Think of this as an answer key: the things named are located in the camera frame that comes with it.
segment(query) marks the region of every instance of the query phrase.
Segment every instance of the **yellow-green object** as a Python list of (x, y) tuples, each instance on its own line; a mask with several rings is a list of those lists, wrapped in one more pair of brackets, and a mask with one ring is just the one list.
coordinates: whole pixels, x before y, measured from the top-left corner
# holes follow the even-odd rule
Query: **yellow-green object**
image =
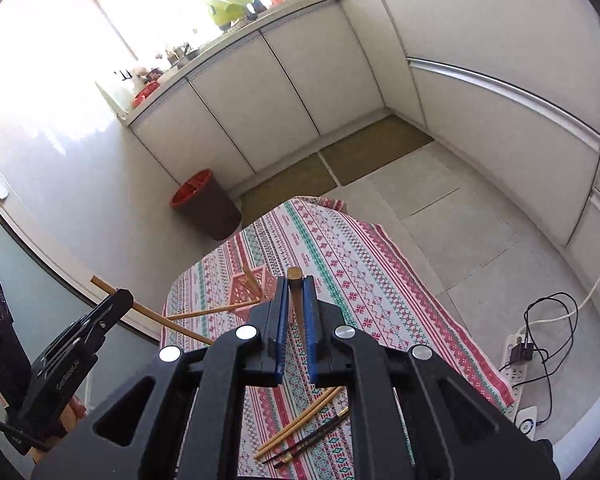
[(221, 27), (244, 16), (244, 7), (253, 0), (210, 0), (206, 3), (211, 19)]

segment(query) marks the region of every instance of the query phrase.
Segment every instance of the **patterned tablecloth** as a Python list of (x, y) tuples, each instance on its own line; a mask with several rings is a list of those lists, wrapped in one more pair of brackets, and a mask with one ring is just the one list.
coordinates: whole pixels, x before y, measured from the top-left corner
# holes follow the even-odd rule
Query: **patterned tablecloth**
[[(235, 235), (176, 280), (165, 315), (204, 310), (227, 303), (232, 275), (243, 263), (266, 264), (274, 276), (289, 267), (315, 278), (318, 298), (339, 306), (348, 324), (382, 345), (407, 350), (431, 346), (490, 400), (504, 409), (513, 402), (509, 385), (437, 300), (379, 225), (358, 221), (340, 210), (341, 201), (295, 197)], [(222, 312), (182, 320), (183, 326), (215, 339), (244, 322)], [(163, 329), (161, 344), (191, 350), (202, 344)], [(275, 470), (251, 456), (288, 424), (321, 390), (308, 383), (304, 351), (295, 326), (289, 328), (285, 378), (277, 388), (248, 388), (244, 401), (239, 474), (270, 478), (352, 479), (350, 426), (341, 425), (292, 464)], [(346, 394), (325, 407), (299, 432), (305, 436), (346, 405)], [(296, 434), (288, 443), (299, 438)]]

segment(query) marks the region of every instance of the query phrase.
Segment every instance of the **white power strip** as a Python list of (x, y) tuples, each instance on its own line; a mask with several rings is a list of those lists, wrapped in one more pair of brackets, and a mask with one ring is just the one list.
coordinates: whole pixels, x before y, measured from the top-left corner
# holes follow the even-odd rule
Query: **white power strip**
[[(511, 349), (520, 342), (518, 341), (518, 338), (520, 338), (522, 341), (522, 338), (516, 334), (512, 334), (507, 337), (507, 340), (504, 343), (504, 351), (502, 352), (502, 362), (500, 363), (500, 367), (503, 367), (509, 362), (509, 358), (511, 357)], [(509, 381), (509, 384), (513, 386), (514, 384), (521, 383), (525, 380), (527, 367), (528, 363), (516, 363), (504, 368), (504, 370), (500, 373), (507, 381)], [(504, 412), (505, 416), (511, 422), (516, 420), (516, 413), (518, 412), (520, 399), (522, 398), (522, 388), (524, 388), (524, 386), (513, 388), (513, 398), (515, 401), (507, 408), (507, 411)]]

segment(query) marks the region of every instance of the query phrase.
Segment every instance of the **brown floor mat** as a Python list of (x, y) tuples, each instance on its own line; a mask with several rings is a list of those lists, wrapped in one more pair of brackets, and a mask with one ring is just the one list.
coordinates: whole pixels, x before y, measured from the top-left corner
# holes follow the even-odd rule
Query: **brown floor mat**
[(391, 115), (320, 150), (343, 186), (382, 168), (433, 139)]
[(320, 196), (336, 183), (317, 153), (248, 190), (242, 200), (242, 226), (247, 227), (275, 206), (296, 195)]

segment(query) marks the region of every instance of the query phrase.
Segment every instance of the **trash can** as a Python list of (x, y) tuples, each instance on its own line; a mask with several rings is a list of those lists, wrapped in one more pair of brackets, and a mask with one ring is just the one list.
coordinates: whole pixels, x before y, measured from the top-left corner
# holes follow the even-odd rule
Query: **trash can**
[(202, 170), (187, 180), (173, 195), (170, 205), (213, 240), (230, 236), (242, 220), (242, 213), (211, 170)]

